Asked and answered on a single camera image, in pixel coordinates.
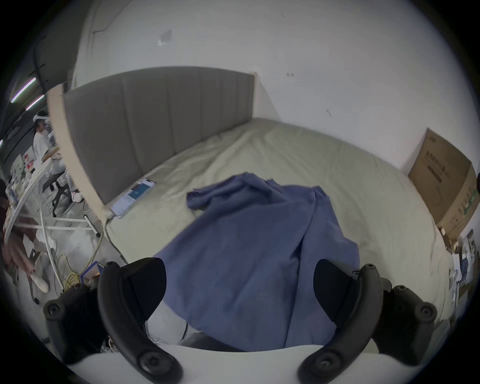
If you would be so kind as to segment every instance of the gray upholstered headboard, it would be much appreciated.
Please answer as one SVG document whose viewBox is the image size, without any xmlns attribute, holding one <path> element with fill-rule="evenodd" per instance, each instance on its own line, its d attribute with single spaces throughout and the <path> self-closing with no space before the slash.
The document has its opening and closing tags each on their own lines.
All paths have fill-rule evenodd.
<svg viewBox="0 0 480 384">
<path fill-rule="evenodd" d="M 200 67 L 121 73 L 63 96 L 77 155 L 108 204 L 174 154 L 252 117 L 252 74 Z"/>
</svg>

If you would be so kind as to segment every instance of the bed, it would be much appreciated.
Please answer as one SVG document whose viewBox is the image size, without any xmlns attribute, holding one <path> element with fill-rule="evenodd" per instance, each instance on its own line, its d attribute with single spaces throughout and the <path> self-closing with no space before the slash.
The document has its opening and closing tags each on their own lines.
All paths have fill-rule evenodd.
<svg viewBox="0 0 480 384">
<path fill-rule="evenodd" d="M 253 75 L 211 68 L 127 72 L 64 94 L 48 104 L 64 161 L 94 212 L 141 177 L 156 186 L 123 218 L 108 221 L 127 262 L 151 257 L 195 220 L 186 194 L 251 172 L 281 185 L 320 186 L 330 197 L 360 264 L 373 263 L 438 310 L 453 311 L 452 258 L 408 177 L 340 140 L 277 121 L 252 118 Z"/>
<path fill-rule="evenodd" d="M 154 256 L 195 220 L 187 192 L 243 172 L 279 184 L 320 185 L 342 231 L 357 243 L 360 264 L 374 263 L 438 309 L 452 312 L 451 260 L 414 185 L 397 168 L 332 137 L 253 119 L 167 160 L 148 178 L 157 184 L 125 217 L 108 225 L 128 262 Z"/>
</svg>

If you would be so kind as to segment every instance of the gray floor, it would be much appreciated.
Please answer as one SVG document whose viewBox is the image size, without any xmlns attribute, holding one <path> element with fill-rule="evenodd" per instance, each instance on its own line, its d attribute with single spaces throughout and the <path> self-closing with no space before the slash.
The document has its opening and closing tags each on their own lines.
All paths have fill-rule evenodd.
<svg viewBox="0 0 480 384">
<path fill-rule="evenodd" d="M 50 208 L 51 196 L 47 196 L 44 203 L 44 213 L 48 213 Z M 57 210 L 58 217 L 70 217 L 70 218 L 82 218 L 83 209 L 88 211 L 88 205 L 85 204 L 73 204 L 70 206 L 65 206 L 63 204 Z M 86 213 L 96 229 L 101 232 L 102 226 L 101 223 L 97 220 L 96 216 L 92 213 Z M 47 224 L 53 225 L 55 223 L 55 218 L 51 215 L 47 216 Z M 70 223 L 57 222 L 57 226 L 66 225 L 69 226 Z M 75 223 L 73 226 L 87 227 L 86 223 L 81 223 L 78 225 Z M 73 271 L 81 271 L 85 264 L 91 258 L 95 247 L 98 242 L 98 238 L 94 235 L 92 231 L 84 230 L 54 230 L 51 234 L 52 238 L 57 241 L 57 248 L 54 254 L 54 260 L 58 264 L 59 273 L 64 278 L 70 273 L 70 270 L 67 267 L 65 262 L 65 257 L 60 255 L 63 253 L 68 258 L 68 262 Z M 27 254 L 30 254 L 30 251 L 33 247 L 33 244 L 25 236 L 24 245 L 27 251 Z M 107 237 L 105 236 L 102 240 L 102 243 L 98 249 L 95 260 L 101 264 L 105 264 L 108 261 L 115 261 L 119 265 L 124 265 L 120 255 L 115 250 L 115 248 L 109 243 Z M 48 255 L 46 253 L 41 253 L 40 257 L 36 262 L 36 271 L 42 276 L 50 285 L 50 290 L 48 293 L 41 292 L 34 285 L 34 296 L 38 298 L 39 305 L 35 304 L 30 296 L 30 290 L 28 285 L 28 280 L 24 272 L 20 271 L 18 275 L 18 281 L 15 284 L 12 281 L 12 278 L 8 275 L 7 278 L 9 291 L 13 302 L 16 304 L 16 307 L 19 310 L 20 317 L 30 326 L 35 335 L 40 339 L 45 339 L 48 337 L 47 327 L 45 318 L 43 316 L 43 305 L 52 299 L 57 298 L 61 293 L 61 287 L 57 282 L 53 268 L 50 266 Z M 186 328 L 186 322 L 173 313 L 165 304 L 160 303 L 156 311 L 148 320 L 147 331 L 151 339 L 157 344 L 177 344 Z M 195 330 L 188 328 L 187 334 L 195 332 Z"/>
</svg>

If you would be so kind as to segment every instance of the mattress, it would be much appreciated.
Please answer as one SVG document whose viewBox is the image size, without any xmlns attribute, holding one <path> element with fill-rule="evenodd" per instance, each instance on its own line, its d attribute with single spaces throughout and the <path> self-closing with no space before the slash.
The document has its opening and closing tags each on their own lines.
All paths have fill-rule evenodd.
<svg viewBox="0 0 480 384">
<path fill-rule="evenodd" d="M 433 303 L 438 320 L 450 317 L 452 258 L 409 178 L 357 147 L 276 121 L 253 119 L 167 160 L 147 175 L 156 186 L 109 223 L 111 241 L 128 262 L 154 256 L 199 214 L 187 208 L 187 192 L 243 172 L 320 186 L 357 243 L 360 265 L 375 264 L 394 286 Z"/>
</svg>

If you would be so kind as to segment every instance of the blue blanket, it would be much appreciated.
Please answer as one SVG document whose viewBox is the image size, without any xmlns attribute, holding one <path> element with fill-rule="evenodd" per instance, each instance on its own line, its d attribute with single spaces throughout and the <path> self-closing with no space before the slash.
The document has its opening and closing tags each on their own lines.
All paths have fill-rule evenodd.
<svg viewBox="0 0 480 384">
<path fill-rule="evenodd" d="M 160 251 L 166 304 L 195 329 L 244 351 L 326 344 L 335 325 L 313 292 L 318 260 L 359 267 L 320 187 L 252 173 L 193 190 L 204 212 Z"/>
</svg>

